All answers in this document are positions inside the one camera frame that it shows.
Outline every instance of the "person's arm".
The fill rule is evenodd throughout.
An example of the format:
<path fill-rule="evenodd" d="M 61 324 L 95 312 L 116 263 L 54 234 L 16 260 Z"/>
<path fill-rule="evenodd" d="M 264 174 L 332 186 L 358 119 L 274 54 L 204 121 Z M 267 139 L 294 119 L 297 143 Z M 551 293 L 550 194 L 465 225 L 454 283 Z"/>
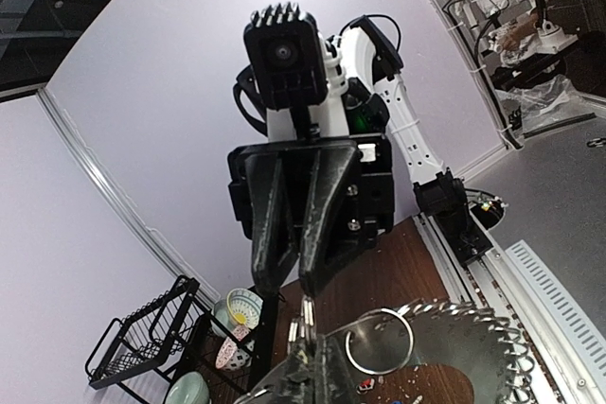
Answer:
<path fill-rule="evenodd" d="M 520 42 L 530 35 L 537 33 L 537 22 L 539 21 L 539 13 L 532 11 L 527 19 L 518 24 L 512 31 L 510 31 L 503 40 L 501 46 L 506 51 L 515 51 L 520 48 Z"/>

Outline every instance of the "clear plastic wrap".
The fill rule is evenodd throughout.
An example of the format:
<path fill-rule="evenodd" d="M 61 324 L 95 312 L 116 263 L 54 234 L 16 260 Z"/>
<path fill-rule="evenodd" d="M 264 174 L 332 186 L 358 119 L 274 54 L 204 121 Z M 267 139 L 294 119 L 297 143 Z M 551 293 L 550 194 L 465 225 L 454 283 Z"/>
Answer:
<path fill-rule="evenodd" d="M 593 112 L 585 104 L 570 79 L 564 75 L 557 75 L 552 80 L 531 89 L 496 92 L 502 102 L 515 100 L 520 103 L 525 133 Z"/>

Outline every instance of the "brown wooden table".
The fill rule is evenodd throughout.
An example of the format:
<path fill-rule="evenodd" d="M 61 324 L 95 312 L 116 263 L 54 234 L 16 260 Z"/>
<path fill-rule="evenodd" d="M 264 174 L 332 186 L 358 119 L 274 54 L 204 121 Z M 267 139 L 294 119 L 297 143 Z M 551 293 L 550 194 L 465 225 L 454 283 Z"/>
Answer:
<path fill-rule="evenodd" d="M 274 364 L 286 357 L 290 321 L 299 311 L 298 282 L 284 287 L 274 343 Z M 377 248 L 364 253 L 338 274 L 315 301 L 318 331 L 330 332 L 377 307 L 396 307 L 417 298 L 445 298 L 446 290 L 412 220 L 383 236 Z M 363 396 L 365 404 L 400 401 L 412 404 L 472 404 L 472 386 L 459 371 L 438 365 L 405 368 L 377 382 Z"/>

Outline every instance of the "white wall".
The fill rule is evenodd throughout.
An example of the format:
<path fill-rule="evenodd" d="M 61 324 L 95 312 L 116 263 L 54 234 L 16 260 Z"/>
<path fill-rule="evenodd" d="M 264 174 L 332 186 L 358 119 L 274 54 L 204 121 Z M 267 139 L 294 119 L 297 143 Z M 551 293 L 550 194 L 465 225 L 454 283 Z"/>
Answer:
<path fill-rule="evenodd" d="M 72 160 L 35 97 L 0 104 L 0 402 L 134 403 L 84 362 L 114 317 L 172 277 Z M 146 380 L 144 395 L 166 389 Z"/>
<path fill-rule="evenodd" d="M 231 96 L 250 12 L 285 0 L 113 0 L 48 89 L 142 218 L 220 292 L 250 283 L 226 155 L 261 141 Z M 461 168 L 499 144 L 483 100 L 429 0 L 294 0 L 325 35 L 357 15 L 400 23 L 409 94 L 435 150 Z M 394 37 L 389 23 L 381 24 Z M 417 211 L 397 157 L 398 214 Z"/>

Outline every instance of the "black wire rack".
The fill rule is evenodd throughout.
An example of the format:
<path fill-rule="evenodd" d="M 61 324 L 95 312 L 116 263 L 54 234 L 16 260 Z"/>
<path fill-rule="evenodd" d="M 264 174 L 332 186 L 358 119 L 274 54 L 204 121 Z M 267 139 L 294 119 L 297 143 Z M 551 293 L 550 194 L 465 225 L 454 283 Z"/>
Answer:
<path fill-rule="evenodd" d="M 233 402 L 252 389 L 271 368 L 277 297 L 263 302 L 258 327 L 239 341 L 196 299 L 199 287 L 195 279 L 179 276 L 169 291 L 124 319 L 113 319 L 84 365 L 89 385 L 99 390 L 115 384 L 143 404 L 149 403 L 124 381 L 149 371 L 172 384 L 183 374 L 198 370 L 216 403 Z M 233 373 L 215 368 L 224 338 L 214 334 L 213 325 L 251 355 L 249 367 Z M 256 341 L 253 351 L 245 346 L 251 340 Z M 91 367 L 103 345 L 108 346 L 105 354 Z M 182 351 L 179 361 L 160 369 L 170 356 Z"/>

